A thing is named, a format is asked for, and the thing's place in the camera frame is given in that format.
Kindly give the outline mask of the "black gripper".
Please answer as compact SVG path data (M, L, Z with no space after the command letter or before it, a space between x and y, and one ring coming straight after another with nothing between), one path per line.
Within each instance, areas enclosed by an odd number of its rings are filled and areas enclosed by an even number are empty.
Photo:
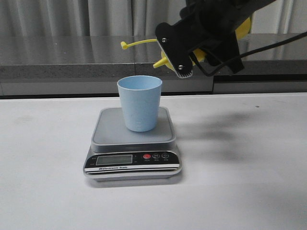
M188 51L204 47L207 62L217 67L240 55L236 29L272 0L196 0L188 16L173 26L160 23L155 36L179 78L193 75ZM241 58L228 64L233 74L244 69Z

